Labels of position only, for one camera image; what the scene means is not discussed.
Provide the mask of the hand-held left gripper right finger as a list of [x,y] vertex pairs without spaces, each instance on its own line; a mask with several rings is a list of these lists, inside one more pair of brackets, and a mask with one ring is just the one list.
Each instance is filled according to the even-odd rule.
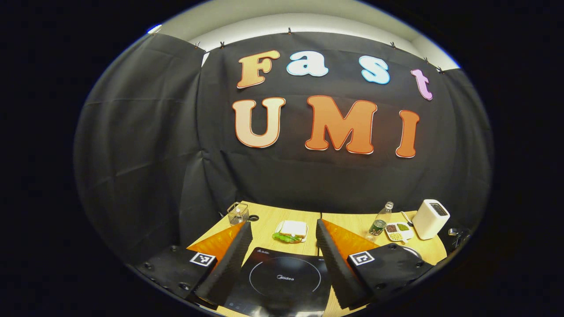
[[318,219],[315,235],[343,309],[388,302],[433,268],[397,243],[378,246],[325,219]]

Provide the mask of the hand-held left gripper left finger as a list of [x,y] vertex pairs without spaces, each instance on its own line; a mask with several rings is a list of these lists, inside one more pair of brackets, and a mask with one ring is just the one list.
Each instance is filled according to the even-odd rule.
[[182,300],[225,305],[252,242],[249,221],[210,236],[192,249],[171,245],[133,265],[141,275]]

